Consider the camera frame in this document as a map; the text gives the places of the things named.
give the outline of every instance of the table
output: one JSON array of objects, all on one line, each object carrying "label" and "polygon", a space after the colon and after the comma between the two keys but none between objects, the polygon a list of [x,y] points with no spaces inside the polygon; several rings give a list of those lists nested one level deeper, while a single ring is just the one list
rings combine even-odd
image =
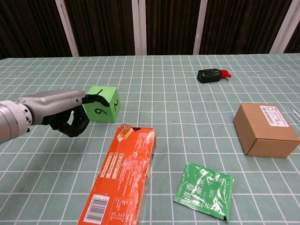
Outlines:
[{"label": "table", "polygon": [[[206,68],[232,78],[201,84]],[[300,148],[286,159],[247,157],[233,126],[241,102],[277,104],[300,136],[290,110],[300,109],[300,54],[0,61],[1,100],[92,85],[118,86],[115,124],[90,122],[76,138],[37,126],[0,145],[0,225],[75,225],[121,123],[157,131],[143,225],[224,223],[172,202],[189,161],[235,177],[231,224],[300,223]]]}]

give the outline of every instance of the plastic packet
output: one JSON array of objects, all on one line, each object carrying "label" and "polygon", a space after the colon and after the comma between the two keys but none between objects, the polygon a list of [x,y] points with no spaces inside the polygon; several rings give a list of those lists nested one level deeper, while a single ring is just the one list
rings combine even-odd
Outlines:
[{"label": "plastic packet", "polygon": [[174,201],[229,221],[234,178],[189,162]]}]

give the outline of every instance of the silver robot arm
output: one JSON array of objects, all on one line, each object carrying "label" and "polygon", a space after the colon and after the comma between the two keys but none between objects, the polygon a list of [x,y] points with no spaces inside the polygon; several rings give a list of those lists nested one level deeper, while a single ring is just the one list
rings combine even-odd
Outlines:
[{"label": "silver robot arm", "polygon": [[[99,95],[87,95],[81,90],[52,90],[20,97],[17,103],[0,101],[0,144],[20,137],[30,125],[50,125],[69,137],[81,134],[89,123],[82,104],[109,103]],[[68,124],[71,112],[72,124]]]}]

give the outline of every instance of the cardboard box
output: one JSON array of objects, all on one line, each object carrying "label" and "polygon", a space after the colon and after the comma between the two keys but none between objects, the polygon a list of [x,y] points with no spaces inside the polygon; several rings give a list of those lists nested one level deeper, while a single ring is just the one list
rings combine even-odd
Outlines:
[{"label": "cardboard box", "polygon": [[300,143],[276,105],[242,103],[233,123],[248,156],[285,158]]},{"label": "cardboard box", "polygon": [[117,129],[79,225],[140,224],[155,147],[152,128]]}]

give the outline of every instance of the orange box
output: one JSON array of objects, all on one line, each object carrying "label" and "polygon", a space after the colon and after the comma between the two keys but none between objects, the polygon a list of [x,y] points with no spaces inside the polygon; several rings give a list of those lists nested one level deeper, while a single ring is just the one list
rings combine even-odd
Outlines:
[{"label": "orange box", "polygon": [[117,129],[79,225],[140,224],[155,147],[153,128]]}]

